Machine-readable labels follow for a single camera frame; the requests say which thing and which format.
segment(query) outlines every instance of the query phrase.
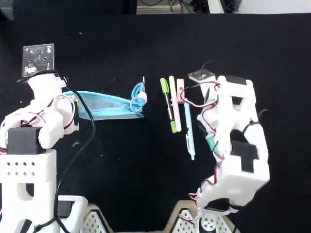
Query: blue pen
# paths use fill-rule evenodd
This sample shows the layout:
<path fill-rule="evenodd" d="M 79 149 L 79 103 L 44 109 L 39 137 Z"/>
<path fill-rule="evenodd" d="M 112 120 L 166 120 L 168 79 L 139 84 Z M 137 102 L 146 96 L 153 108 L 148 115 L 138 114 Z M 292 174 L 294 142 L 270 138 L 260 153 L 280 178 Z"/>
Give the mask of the blue pen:
<path fill-rule="evenodd" d="M 186 126 L 187 126 L 187 133 L 186 133 L 187 149 L 188 149 L 189 154 L 191 155 L 191 160 L 194 160 L 195 150 L 194 150 L 194 140 L 193 140 L 193 133 L 192 133 L 190 106 L 188 103 L 184 103 L 184 107 L 185 107 Z"/>

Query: blue pouch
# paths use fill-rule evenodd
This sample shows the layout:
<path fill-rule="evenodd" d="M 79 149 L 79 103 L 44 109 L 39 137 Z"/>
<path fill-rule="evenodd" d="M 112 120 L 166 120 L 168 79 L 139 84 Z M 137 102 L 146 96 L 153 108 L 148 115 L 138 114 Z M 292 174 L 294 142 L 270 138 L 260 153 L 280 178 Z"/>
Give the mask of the blue pouch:
<path fill-rule="evenodd" d="M 132 91 L 131 100 L 96 92 L 78 92 L 90 109 L 94 120 L 107 120 L 144 117 L 140 112 L 146 101 L 138 97 L 138 94 L 143 91 L 144 83 L 138 83 Z M 63 94 L 75 95 L 71 91 L 64 92 Z M 79 104 L 79 117 L 89 120 L 88 114 L 81 104 Z"/>

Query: black table surface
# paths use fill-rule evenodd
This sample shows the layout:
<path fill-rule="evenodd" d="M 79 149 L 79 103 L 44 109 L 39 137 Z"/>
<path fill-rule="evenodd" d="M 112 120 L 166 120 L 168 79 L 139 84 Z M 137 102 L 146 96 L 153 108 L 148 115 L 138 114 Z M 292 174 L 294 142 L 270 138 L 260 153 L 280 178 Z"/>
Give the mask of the black table surface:
<path fill-rule="evenodd" d="M 94 142 L 75 164 L 61 194 L 97 204 L 114 231 L 164 228 L 174 205 L 212 175 L 214 159 L 196 126 L 190 160 L 185 130 L 171 134 L 159 79 L 209 69 L 254 83 L 269 149 L 271 180 L 231 216 L 242 232 L 297 231 L 310 209 L 311 15 L 164 15 L 89 17 L 0 25 L 0 117 L 29 104 L 18 85 L 22 46 L 54 43 L 55 67 L 70 87 L 130 98 L 146 79 L 145 118 L 97 122 Z M 202 100 L 199 91 L 189 98 Z M 182 122 L 185 129 L 184 114 Z M 89 122 L 57 145 L 58 174 L 90 133 Z"/>

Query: green highlighter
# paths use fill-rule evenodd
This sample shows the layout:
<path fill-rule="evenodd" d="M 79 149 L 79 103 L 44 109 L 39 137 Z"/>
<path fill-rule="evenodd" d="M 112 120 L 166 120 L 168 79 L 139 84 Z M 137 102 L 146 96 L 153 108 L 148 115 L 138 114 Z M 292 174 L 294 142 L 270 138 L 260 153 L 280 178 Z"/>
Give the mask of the green highlighter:
<path fill-rule="evenodd" d="M 169 119 L 171 122 L 171 129 L 172 129 L 172 133 L 176 133 L 176 124 L 175 124 L 175 120 L 174 120 L 174 116 L 173 116 L 173 111 L 172 111 L 172 107 L 171 107 L 171 101 L 170 101 L 170 89 L 169 89 L 169 85 L 166 81 L 166 79 L 162 78 L 160 79 L 160 83 L 161 83 L 161 88 L 162 88 L 162 92 L 164 94 L 165 97 L 165 101 L 167 104 L 167 111 L 169 113 Z"/>

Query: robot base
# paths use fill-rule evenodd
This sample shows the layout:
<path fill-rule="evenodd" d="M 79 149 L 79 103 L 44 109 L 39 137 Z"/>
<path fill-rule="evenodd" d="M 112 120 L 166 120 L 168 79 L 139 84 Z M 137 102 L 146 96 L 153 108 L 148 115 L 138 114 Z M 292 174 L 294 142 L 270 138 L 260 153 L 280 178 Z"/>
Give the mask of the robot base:
<path fill-rule="evenodd" d="M 193 201 L 181 200 L 174 207 L 171 217 L 162 231 L 155 233 L 232 233 L 233 223 L 226 216 L 203 214 L 193 224 L 182 220 L 178 215 L 190 219 L 196 216 L 196 206 Z M 88 206 L 88 214 L 80 233 L 115 233 L 104 218 L 100 209 L 93 204 Z"/>

